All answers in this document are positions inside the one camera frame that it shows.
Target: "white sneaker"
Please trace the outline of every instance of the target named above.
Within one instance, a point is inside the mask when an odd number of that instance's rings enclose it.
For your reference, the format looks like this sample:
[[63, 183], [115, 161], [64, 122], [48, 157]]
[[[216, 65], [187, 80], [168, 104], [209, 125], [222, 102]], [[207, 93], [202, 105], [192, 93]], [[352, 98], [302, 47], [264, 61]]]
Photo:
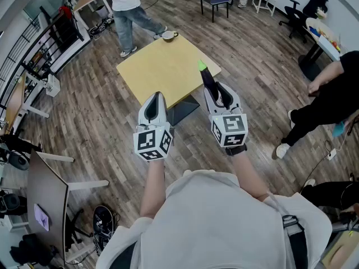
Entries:
[[128, 55], [130, 55], [131, 53], [133, 53], [135, 51], [137, 51], [137, 46], [135, 46], [132, 51], [129, 51], [127, 53], [125, 51], [122, 51], [121, 54], [120, 54], [120, 57], [124, 58], [125, 56], [128, 56]]
[[291, 117], [291, 112], [292, 112], [293, 110], [290, 110], [289, 112], [288, 112], [288, 118], [291, 120], [291, 129], [293, 129], [293, 127], [296, 125], [295, 123], [293, 123], [292, 122], [292, 117]]
[[306, 181], [306, 183], [304, 184], [303, 188], [305, 188], [307, 185], [314, 186], [314, 185], [315, 185], [315, 179], [313, 179], [313, 178], [308, 179], [308, 180]]
[[155, 34], [153, 39], [157, 40], [162, 37], [162, 34], [167, 31], [167, 26], [164, 27], [164, 31], [161, 34]]
[[290, 147], [291, 147], [291, 146], [290, 146], [289, 144], [287, 144], [287, 143], [281, 143], [281, 144], [277, 147], [277, 149], [275, 150], [275, 154], [277, 155], [277, 157], [279, 157], [280, 159], [282, 159], [282, 158], [285, 156], [287, 150], [289, 150]]

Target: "human arm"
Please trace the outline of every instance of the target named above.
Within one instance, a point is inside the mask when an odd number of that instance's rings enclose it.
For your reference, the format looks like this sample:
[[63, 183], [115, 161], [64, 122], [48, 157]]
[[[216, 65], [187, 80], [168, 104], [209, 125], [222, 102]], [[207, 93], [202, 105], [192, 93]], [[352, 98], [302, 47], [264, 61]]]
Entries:
[[259, 201], [268, 196], [268, 188], [259, 177], [245, 151], [232, 157], [232, 164], [241, 188]]
[[308, 92], [312, 94], [315, 91], [318, 91], [319, 87], [323, 84], [330, 82], [339, 75], [344, 73], [344, 69], [341, 61], [331, 62], [325, 67], [324, 70], [308, 85]]
[[150, 161], [140, 216], [154, 218], [166, 199], [164, 185], [164, 160]]

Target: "hand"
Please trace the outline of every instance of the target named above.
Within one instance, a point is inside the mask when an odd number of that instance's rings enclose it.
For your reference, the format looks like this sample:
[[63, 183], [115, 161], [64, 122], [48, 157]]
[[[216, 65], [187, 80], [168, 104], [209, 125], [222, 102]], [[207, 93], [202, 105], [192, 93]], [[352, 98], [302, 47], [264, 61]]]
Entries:
[[309, 85], [308, 85], [308, 92], [309, 92], [309, 94], [312, 94], [313, 92], [316, 92], [316, 91], [318, 91], [318, 89], [319, 89], [319, 84], [314, 80], [312, 83], [310, 83]]

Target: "square table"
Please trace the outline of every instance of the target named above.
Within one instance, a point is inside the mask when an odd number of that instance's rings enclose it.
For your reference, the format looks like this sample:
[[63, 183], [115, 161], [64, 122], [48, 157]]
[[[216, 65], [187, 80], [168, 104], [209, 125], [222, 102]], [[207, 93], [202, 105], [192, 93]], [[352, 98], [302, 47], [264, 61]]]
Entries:
[[220, 72], [217, 64], [179, 35], [172, 42], [154, 41], [120, 63], [117, 70], [141, 105], [160, 91], [169, 110], [168, 121], [174, 126], [199, 107], [190, 95], [203, 84], [199, 59], [212, 76]]

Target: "cable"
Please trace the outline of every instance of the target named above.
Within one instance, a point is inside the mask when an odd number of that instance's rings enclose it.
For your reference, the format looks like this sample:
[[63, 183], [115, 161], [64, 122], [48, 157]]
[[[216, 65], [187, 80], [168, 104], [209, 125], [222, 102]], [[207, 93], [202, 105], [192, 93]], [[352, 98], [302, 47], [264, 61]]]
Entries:
[[[326, 143], [327, 143], [327, 142], [330, 144], [330, 150], [328, 150], [328, 148], [326, 147]], [[325, 146], [325, 149], [328, 151], [328, 153], [330, 153], [330, 152], [332, 151], [332, 144], [331, 144], [328, 140], [326, 140], [326, 141], [324, 142], [324, 146]], [[314, 170], [315, 170], [315, 169], [317, 168], [317, 166], [327, 157], [327, 155], [328, 155], [328, 154], [324, 155], [324, 157], [316, 164], [316, 166], [315, 166], [315, 167], [313, 168], [313, 170], [310, 172], [310, 174], [308, 175], [308, 177], [307, 177], [306, 180], [304, 181], [303, 186], [302, 186], [300, 192], [302, 192], [305, 183], [308, 181], [309, 177], [312, 175], [312, 173], [314, 172]]]
[[158, 2], [158, 0], [155, 2], [155, 3], [153, 3], [152, 5], [150, 5], [150, 6], [148, 6], [147, 8], [145, 8], [144, 10], [147, 10], [148, 8], [151, 8], [153, 5], [155, 5], [156, 3]]
[[343, 142], [342, 142], [342, 145], [340, 146], [339, 150], [337, 150], [337, 151], [341, 151], [341, 150], [342, 150], [343, 145], [344, 145], [344, 141], [346, 141], [346, 138], [347, 138], [347, 134], [348, 134], [348, 132], [349, 132], [349, 129], [350, 129], [350, 127], [348, 127], [347, 132], [346, 132], [346, 135], [344, 136], [344, 140], [343, 140]]

